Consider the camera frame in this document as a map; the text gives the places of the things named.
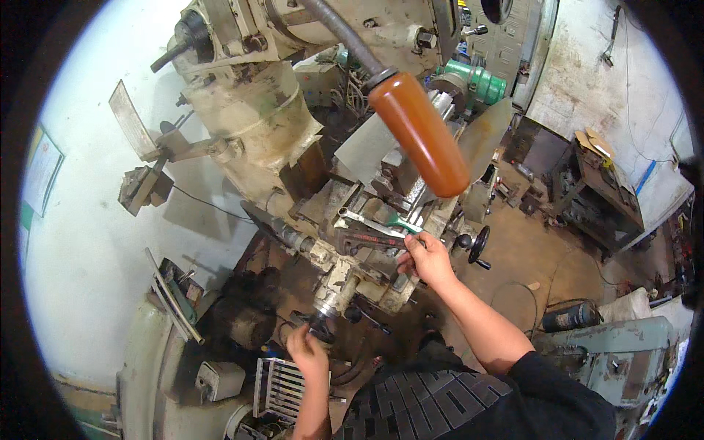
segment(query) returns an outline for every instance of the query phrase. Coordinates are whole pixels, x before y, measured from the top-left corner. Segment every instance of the concrete floor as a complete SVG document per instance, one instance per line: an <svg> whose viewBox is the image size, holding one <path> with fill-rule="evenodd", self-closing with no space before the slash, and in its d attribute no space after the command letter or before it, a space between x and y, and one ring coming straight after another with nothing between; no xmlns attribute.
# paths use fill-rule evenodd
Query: concrete floor
<svg viewBox="0 0 704 440"><path fill-rule="evenodd" d="M511 165L501 163L500 168L500 176L506 182L529 186L528 181ZM606 284L599 275L596 261L601 260L601 253L588 237L570 227L545 227L540 213L527 217L500 197L491 204L491 211L492 214L485 220L485 224L491 226L491 235L482 254L482 259L491 263L491 269L468 265L466 257L453 260L453 267L458 278L478 297L521 330L530 330L535 320L540 323L547 303L591 298L603 304L617 297L618 286ZM644 261L665 260L661 258L661 246L654 247L657 249L654 254L649 251L654 256L637 255L631 251L616 255L603 268L604 278L614 284L629 279L634 284L642 285L648 279L646 275L652 274L653 270L664 273L667 271L666 264L665 267L657 263L647 265L647 268L643 266ZM261 257L258 256L249 267L258 271L261 264ZM312 313L311 292L317 280L316 271L305 259L294 261L276 246L272 246L270 264L282 270L282 279L285 280L281 286L279 314L287 317L293 309ZM520 284L535 284L534 297ZM372 376L375 356L381 356L385 363L398 363L413 356L423 335L422 323L428 314L436 316L435 325L463 362L470 368L484 371L436 294L430 289L417 289L413 299L417 304L407 303L397 316L389 317L378 311L372 313L394 329L390 336L371 328L364 318L357 325L342 319L335 322L337 343L332 347L330 357L351 362L360 358L365 364L358 377L345 386L333 388L337 396L352 398ZM287 327L284 327L284 340L287 332ZM333 365L333 376L345 368L343 365ZM341 423L345 410L346 405L331 403L333 429Z"/></svg>

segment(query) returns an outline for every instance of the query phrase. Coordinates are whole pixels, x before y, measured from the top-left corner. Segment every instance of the hand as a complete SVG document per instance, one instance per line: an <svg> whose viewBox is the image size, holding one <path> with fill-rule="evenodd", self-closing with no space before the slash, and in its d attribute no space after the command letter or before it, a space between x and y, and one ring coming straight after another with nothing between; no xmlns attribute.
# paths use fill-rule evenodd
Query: hand
<svg viewBox="0 0 704 440"><path fill-rule="evenodd" d="M320 346L320 342L308 333L308 329L310 329L308 324L295 329L286 340L286 350L307 382L323 381L327 385L329 370L327 354Z"/></svg>
<svg viewBox="0 0 704 440"><path fill-rule="evenodd" d="M406 235L404 242L408 252L398 257L398 273L421 277L433 289L455 279L450 256L442 241L423 231L416 236Z"/></svg>

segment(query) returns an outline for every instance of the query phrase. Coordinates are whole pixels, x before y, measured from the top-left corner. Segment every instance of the machine tool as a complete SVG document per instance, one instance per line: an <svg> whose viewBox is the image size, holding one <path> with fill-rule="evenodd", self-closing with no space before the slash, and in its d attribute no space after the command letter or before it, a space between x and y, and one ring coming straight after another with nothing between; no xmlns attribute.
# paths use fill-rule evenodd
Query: machine tool
<svg viewBox="0 0 704 440"><path fill-rule="evenodd" d="M454 1L358 6L191 2L151 67L173 64L187 84L177 105L192 106L210 139L190 144L165 124L153 141L124 85L111 98L138 156L158 160L126 175L120 202L133 215L158 206L173 185L166 161L210 156L251 219L320 271L311 324L321 334L357 294L390 315L406 304L419 281L396 274L409 232L443 236L449 248L459 236L463 245L481 242L455 247L490 268L478 259L486 240L470 239L479 235L470 221L487 211L497 173L489 164L512 113L505 80L451 60L462 33ZM417 79L425 77L426 89ZM305 88L313 82L333 88ZM477 102L488 109L479 114ZM322 103L336 103L343 116L357 110L332 130L351 133L332 147L334 136L319 134L309 110Z"/></svg>

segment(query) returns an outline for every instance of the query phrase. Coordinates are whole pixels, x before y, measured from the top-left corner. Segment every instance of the metal grate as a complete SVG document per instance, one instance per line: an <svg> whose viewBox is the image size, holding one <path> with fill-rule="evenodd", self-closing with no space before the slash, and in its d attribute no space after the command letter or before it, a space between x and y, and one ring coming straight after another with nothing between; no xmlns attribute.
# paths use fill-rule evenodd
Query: metal grate
<svg viewBox="0 0 704 440"><path fill-rule="evenodd" d="M254 417L272 413L295 423L306 382L295 363L279 358L257 360L254 382Z"/></svg>

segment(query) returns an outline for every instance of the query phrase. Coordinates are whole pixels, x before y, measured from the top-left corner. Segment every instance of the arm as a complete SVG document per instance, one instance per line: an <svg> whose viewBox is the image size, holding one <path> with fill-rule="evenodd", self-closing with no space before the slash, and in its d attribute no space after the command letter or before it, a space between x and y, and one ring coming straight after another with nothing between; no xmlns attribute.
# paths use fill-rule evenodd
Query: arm
<svg viewBox="0 0 704 440"><path fill-rule="evenodd" d="M293 439L328 440L332 438L327 405L329 361L308 328L306 324L296 329L286 341L286 348L306 381Z"/></svg>
<svg viewBox="0 0 704 440"><path fill-rule="evenodd" d="M477 360L490 373L504 374L534 348L514 324L472 293L455 276L445 245L427 232L406 236L408 252L399 272L421 277L456 316Z"/></svg>

